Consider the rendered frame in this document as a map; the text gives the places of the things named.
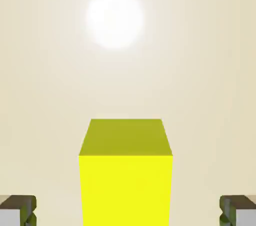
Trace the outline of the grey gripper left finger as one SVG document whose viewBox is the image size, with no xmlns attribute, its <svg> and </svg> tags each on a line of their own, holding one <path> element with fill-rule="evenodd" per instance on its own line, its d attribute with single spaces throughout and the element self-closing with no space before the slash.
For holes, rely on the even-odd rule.
<svg viewBox="0 0 256 226">
<path fill-rule="evenodd" d="M 0 226 L 37 226 L 34 195 L 0 195 Z"/>
</svg>

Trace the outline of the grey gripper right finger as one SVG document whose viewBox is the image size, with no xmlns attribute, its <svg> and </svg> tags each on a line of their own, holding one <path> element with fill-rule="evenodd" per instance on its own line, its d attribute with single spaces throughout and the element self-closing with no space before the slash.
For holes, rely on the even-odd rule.
<svg viewBox="0 0 256 226">
<path fill-rule="evenodd" d="M 219 226 L 256 226 L 256 195 L 222 195 Z"/>
</svg>

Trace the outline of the small yellow cube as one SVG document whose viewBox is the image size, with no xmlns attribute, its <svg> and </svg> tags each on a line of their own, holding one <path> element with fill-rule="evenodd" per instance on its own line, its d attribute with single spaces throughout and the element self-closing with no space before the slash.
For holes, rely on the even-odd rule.
<svg viewBox="0 0 256 226">
<path fill-rule="evenodd" d="M 82 226 L 169 226 L 173 154 L 160 119 L 92 119 L 79 156 Z"/>
</svg>

